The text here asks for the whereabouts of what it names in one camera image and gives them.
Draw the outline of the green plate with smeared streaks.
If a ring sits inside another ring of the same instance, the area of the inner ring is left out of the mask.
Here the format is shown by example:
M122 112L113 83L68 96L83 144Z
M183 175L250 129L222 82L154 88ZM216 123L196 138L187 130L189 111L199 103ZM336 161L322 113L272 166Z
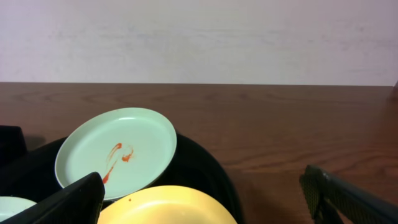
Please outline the green plate with smeared streaks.
M0 196L0 221L11 218L35 204L36 202L26 198Z

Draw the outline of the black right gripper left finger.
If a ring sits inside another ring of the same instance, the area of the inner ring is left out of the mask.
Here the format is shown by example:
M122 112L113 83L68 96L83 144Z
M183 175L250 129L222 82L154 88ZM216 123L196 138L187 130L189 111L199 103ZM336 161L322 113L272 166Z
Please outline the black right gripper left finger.
M104 194L101 176L92 172L3 223L97 224Z

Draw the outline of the green plate with three streaks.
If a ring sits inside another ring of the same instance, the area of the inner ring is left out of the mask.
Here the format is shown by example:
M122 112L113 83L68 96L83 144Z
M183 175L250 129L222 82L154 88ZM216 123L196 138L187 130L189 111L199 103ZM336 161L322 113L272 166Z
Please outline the green plate with three streaks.
M162 114L145 108L121 108L80 125L58 150L54 172L65 188L97 172L105 201L115 201L153 184L168 168L177 148L177 132Z

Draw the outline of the yellow plate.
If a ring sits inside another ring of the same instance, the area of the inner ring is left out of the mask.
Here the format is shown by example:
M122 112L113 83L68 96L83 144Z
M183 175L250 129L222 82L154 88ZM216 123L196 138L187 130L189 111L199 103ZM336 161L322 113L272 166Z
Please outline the yellow plate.
M134 192L101 211L100 224L237 224L213 197L189 187L163 185Z

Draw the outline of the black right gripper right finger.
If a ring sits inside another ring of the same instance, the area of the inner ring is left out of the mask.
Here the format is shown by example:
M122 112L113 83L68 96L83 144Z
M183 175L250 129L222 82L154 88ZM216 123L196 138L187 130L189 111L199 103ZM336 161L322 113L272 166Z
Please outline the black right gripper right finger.
M306 166L299 182L315 223L342 223L340 214L353 223L397 223L397 206L318 166Z

